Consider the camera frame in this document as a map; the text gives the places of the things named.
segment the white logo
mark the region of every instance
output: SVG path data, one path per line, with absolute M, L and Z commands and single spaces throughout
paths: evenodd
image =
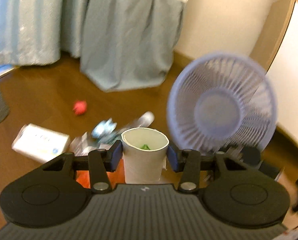
M 141 190 L 142 190 L 143 192 L 146 192 L 147 190 L 150 190 L 150 188 L 149 188 L 149 187 L 142 187 Z

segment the cup rim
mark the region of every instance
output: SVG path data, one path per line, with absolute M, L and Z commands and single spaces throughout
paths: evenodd
M 133 146 L 133 145 L 131 145 L 130 143 L 128 143 L 128 141 L 126 141 L 126 140 L 124 139 L 124 134 L 125 134 L 126 132 L 128 132 L 128 131 L 135 130 L 135 129 L 147 129 L 147 130 L 153 130 L 153 131 L 155 131 L 155 132 L 158 132 L 158 133 L 162 134 L 162 135 L 166 138 L 167 143 L 166 143 L 163 147 L 161 147 L 161 148 L 159 148 L 159 149 L 156 149 L 156 150 L 144 150 L 144 149 L 140 149 L 140 148 L 138 148 L 138 147 L 136 147 L 136 146 Z M 130 146 L 130 147 L 132 147 L 132 148 L 135 148 L 135 149 L 137 149 L 137 150 L 140 150 L 140 151 L 146 151 L 146 152 L 156 152 L 156 151 L 160 151 L 160 150 L 164 149 L 165 147 L 167 147 L 167 146 L 169 145 L 169 143 L 170 143 L 168 137 L 167 137 L 164 133 L 162 133 L 162 132 L 160 132 L 160 131 L 158 131 L 158 130 L 156 130 L 156 129 L 147 128 L 147 127 L 136 127 L 136 128 L 131 128 L 131 129 L 127 130 L 127 131 L 124 131 L 124 132 L 121 134 L 121 138 L 122 138 L 122 141 L 123 141 L 124 143 L 126 143 L 128 146 Z

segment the beige wall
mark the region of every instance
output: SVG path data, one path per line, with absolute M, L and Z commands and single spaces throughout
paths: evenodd
M 198 58 L 223 50 L 249 55 L 277 0 L 189 0 L 176 51 Z

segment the orange bag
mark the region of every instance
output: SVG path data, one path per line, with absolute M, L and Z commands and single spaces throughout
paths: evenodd
M 125 169 L 121 159 L 115 172 L 107 172 L 111 187 L 114 188 L 117 183 L 125 183 Z M 90 188 L 89 171 L 77 171 L 76 181 L 84 188 Z

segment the ribbed gray panel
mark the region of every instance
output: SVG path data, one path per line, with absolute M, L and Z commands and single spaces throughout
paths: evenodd
M 8 224 L 0 240 L 270 240 L 285 228 L 239 229 L 207 213 L 198 198 L 172 185 L 118 185 L 92 197 L 74 219 L 51 228 Z

